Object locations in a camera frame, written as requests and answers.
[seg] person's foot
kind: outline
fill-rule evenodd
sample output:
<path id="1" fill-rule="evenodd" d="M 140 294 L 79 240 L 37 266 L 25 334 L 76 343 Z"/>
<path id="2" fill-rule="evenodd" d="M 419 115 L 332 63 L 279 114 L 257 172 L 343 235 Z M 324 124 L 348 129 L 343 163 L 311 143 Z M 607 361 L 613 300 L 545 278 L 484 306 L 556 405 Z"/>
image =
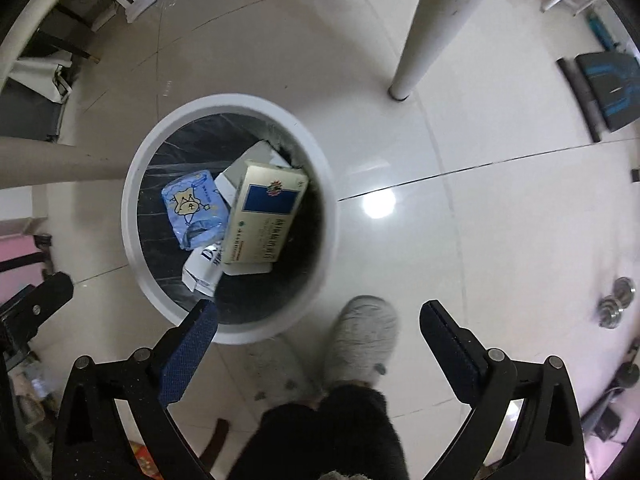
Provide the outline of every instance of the person's foot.
<path id="1" fill-rule="evenodd" d="M 281 337 L 246 345 L 245 368 L 258 387 L 254 400 L 274 408 L 288 402 L 308 401 L 319 389 L 309 379 L 292 348 Z"/>
<path id="2" fill-rule="evenodd" d="M 324 362 L 324 387 L 341 383 L 374 386 L 398 340 L 398 315 L 385 300 L 353 298 L 342 310 Z"/>

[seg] blue rectangle on box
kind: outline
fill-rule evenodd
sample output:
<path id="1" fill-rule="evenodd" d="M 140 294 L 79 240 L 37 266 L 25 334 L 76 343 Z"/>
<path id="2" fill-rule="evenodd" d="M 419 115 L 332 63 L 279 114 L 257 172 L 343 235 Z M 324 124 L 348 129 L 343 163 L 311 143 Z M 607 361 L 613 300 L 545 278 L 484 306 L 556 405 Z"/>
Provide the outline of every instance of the blue rectangle on box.
<path id="1" fill-rule="evenodd" d="M 242 211 L 252 213 L 268 213 L 273 215 L 289 215 L 298 197 L 297 191 L 281 189 L 277 194 L 268 193 L 267 186 L 251 184 L 244 200 Z"/>

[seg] blue gripper pad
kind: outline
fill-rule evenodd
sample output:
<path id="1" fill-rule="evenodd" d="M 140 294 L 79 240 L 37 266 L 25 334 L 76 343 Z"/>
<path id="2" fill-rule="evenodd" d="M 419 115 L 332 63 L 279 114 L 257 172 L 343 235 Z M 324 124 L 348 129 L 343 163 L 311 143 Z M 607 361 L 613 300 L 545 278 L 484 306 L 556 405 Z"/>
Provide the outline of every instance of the blue gripper pad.
<path id="1" fill-rule="evenodd" d="M 184 336 L 159 370 L 158 400 L 164 408 L 182 398 L 217 329 L 218 311 L 215 304 L 213 301 L 200 300 L 179 327 L 167 332 L 165 336 L 172 331 L 178 332 L 172 336 L 179 338 L 182 335 L 180 332 Z M 155 349 L 161 350 L 162 343 L 161 340 Z"/>

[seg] shoe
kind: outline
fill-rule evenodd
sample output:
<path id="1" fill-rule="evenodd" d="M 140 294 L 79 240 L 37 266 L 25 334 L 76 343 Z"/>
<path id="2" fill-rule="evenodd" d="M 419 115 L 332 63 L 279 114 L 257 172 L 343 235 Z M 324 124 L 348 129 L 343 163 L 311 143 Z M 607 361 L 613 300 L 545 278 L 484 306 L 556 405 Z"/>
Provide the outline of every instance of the shoe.
<path id="1" fill-rule="evenodd" d="M 289 344 L 281 337 L 245 346 L 245 369 L 258 388 L 256 401 L 271 408 L 315 399 L 319 388 L 308 377 Z"/>
<path id="2" fill-rule="evenodd" d="M 385 300 L 353 298 L 342 310 L 324 362 L 324 387 L 343 382 L 374 386 L 398 341 L 398 315 Z"/>

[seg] black pants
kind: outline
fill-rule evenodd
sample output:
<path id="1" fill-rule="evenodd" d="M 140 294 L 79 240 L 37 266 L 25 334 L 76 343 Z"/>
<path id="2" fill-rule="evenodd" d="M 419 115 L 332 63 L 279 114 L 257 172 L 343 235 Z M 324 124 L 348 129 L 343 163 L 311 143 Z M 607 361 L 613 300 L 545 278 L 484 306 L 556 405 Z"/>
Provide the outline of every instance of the black pants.
<path id="1" fill-rule="evenodd" d="M 337 471 L 408 480 L 386 400 L 370 388 L 333 390 L 318 410 L 285 404 L 264 413 L 227 480 L 318 480 Z"/>

